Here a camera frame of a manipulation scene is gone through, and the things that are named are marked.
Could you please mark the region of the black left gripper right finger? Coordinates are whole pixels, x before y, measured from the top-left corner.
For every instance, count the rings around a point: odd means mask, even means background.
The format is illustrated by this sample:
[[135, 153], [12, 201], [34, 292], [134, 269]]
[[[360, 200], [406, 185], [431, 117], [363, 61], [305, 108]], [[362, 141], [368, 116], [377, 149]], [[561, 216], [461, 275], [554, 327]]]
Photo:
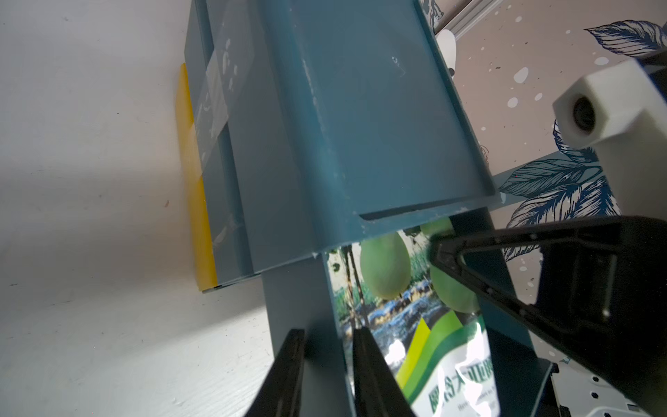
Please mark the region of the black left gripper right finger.
[[353, 332], [354, 405], [358, 416], [414, 416], [371, 331]]

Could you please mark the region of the teal sliding drawer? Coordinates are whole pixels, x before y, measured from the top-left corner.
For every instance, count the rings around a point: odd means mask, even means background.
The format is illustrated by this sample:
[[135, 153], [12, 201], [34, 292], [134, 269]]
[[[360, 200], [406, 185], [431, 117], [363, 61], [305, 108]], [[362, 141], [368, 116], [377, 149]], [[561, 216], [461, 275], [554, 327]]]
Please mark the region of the teal sliding drawer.
[[[487, 210], [448, 217], [455, 236], [493, 227]], [[325, 255], [262, 276], [272, 341], [291, 329], [306, 332], [302, 380], [304, 416], [349, 416], [354, 402], [354, 358], [346, 358]], [[527, 331], [478, 297], [500, 400], [498, 416], [546, 416], [557, 409], [550, 361], [540, 359]]]

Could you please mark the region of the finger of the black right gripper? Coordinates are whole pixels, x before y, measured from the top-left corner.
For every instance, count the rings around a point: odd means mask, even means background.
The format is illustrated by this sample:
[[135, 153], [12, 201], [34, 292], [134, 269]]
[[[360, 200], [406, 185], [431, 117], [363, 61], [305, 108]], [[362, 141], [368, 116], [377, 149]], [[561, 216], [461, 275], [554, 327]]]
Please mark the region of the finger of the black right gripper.
[[[622, 248], [620, 221], [566, 221], [436, 238], [430, 260], [582, 365], [606, 365], [620, 331], [611, 320]], [[536, 246], [543, 255], [535, 303], [521, 302], [466, 265], [468, 255]]]

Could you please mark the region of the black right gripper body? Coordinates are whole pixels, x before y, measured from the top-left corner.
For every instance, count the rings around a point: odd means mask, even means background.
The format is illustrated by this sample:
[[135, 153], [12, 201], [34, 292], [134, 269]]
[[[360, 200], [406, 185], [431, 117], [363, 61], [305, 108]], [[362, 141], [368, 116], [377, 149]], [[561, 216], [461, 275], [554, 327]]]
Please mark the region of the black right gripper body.
[[640, 216], [538, 227], [535, 303], [549, 342], [644, 411], [666, 414], [666, 223]]

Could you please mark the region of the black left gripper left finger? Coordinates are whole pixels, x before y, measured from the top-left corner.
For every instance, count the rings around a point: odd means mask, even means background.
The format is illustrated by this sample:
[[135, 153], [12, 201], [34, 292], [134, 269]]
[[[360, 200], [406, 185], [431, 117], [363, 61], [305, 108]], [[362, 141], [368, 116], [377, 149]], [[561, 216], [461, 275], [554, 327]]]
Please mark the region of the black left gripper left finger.
[[306, 332], [291, 329], [246, 417], [297, 417], [300, 414], [305, 348]]

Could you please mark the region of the teal drawer cabinet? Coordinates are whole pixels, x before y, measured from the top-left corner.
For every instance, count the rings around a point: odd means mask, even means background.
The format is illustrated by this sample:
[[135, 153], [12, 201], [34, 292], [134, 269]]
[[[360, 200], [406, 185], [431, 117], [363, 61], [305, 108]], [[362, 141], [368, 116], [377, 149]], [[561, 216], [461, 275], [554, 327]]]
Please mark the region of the teal drawer cabinet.
[[[194, 1], [194, 121], [225, 1]], [[218, 286], [494, 194], [436, 41], [439, 1], [246, 1], [255, 58], [203, 171]]]

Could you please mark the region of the green gourd seed bag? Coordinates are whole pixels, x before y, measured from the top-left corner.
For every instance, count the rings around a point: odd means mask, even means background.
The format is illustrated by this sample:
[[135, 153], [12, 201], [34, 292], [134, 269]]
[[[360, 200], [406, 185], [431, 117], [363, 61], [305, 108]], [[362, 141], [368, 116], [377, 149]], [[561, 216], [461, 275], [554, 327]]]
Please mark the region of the green gourd seed bag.
[[478, 298], [429, 261], [451, 220], [396, 231], [326, 256], [346, 358], [371, 331], [417, 416], [498, 416], [500, 400]]

